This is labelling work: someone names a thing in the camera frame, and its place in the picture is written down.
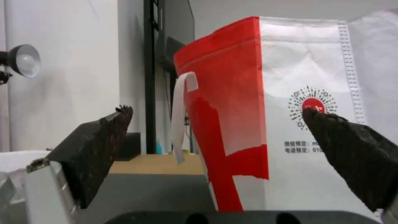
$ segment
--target red circle logo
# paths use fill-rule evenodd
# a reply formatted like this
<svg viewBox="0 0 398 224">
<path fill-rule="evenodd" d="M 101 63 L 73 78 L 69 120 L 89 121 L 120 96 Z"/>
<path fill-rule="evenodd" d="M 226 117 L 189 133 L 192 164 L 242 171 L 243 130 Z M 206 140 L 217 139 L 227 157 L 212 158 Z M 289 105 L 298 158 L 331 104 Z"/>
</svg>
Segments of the red circle logo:
<svg viewBox="0 0 398 224">
<path fill-rule="evenodd" d="M 315 110 L 317 110 L 318 112 L 321 112 L 321 113 L 325 112 L 325 106 L 317 98 L 308 98 L 308 99 L 304 100 L 304 102 L 301 105 L 301 109 L 304 110 L 307 107 L 315 109 Z"/>
</svg>

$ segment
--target lamp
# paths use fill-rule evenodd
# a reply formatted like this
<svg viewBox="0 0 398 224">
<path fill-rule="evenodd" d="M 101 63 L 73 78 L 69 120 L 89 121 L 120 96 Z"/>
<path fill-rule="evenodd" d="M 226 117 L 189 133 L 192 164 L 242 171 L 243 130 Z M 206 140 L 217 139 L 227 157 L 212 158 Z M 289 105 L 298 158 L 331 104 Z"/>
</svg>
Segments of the lamp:
<svg viewBox="0 0 398 224">
<path fill-rule="evenodd" d="M 40 71 L 39 52 L 29 44 L 23 44 L 14 47 L 10 51 L 0 51 L 0 65 L 11 67 L 16 73 L 22 76 L 32 78 Z M 0 84 L 7 83 L 12 75 L 0 71 Z"/>
</svg>

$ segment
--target table surface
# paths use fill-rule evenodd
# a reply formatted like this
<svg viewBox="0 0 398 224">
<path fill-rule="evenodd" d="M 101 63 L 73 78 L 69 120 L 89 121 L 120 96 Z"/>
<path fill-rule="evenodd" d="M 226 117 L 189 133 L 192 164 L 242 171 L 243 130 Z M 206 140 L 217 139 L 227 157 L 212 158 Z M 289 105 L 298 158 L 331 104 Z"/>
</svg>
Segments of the table surface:
<svg viewBox="0 0 398 224">
<path fill-rule="evenodd" d="M 78 224 L 101 224 L 132 211 L 215 211 L 198 155 L 177 165 L 172 155 L 114 162 Z"/>
<path fill-rule="evenodd" d="M 130 161 L 115 161 L 109 173 L 204 175 L 199 155 L 185 155 L 180 165 L 173 155 L 139 155 Z"/>
</svg>

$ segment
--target silver metal part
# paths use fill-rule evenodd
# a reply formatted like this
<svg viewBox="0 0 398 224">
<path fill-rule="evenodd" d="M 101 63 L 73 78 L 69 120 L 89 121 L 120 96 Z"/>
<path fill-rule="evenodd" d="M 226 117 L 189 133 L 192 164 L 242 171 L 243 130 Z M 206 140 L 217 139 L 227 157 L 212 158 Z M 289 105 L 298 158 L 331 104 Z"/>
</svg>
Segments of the silver metal part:
<svg viewBox="0 0 398 224">
<path fill-rule="evenodd" d="M 70 224 L 77 211 L 60 163 L 39 159 L 26 170 L 0 172 L 0 224 Z"/>
<path fill-rule="evenodd" d="M 25 176 L 26 212 L 30 224 L 73 224 L 68 199 L 62 193 L 55 170 L 60 167 L 42 163 L 31 164 Z"/>
<path fill-rule="evenodd" d="M 10 222 L 8 207 L 12 196 L 15 194 L 15 187 L 7 173 L 0 172 L 0 224 Z"/>
</svg>

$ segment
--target wooden table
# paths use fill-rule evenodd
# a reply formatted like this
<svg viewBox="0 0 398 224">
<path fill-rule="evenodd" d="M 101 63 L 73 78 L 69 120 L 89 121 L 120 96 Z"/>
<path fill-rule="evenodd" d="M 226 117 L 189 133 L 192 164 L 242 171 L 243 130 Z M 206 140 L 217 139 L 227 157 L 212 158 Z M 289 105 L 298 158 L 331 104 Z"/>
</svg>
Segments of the wooden table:
<svg viewBox="0 0 398 224">
<path fill-rule="evenodd" d="M 173 155 L 139 155 L 130 161 L 115 161 L 109 173 L 203 175 L 199 155 L 186 155 L 177 165 Z"/>
</svg>

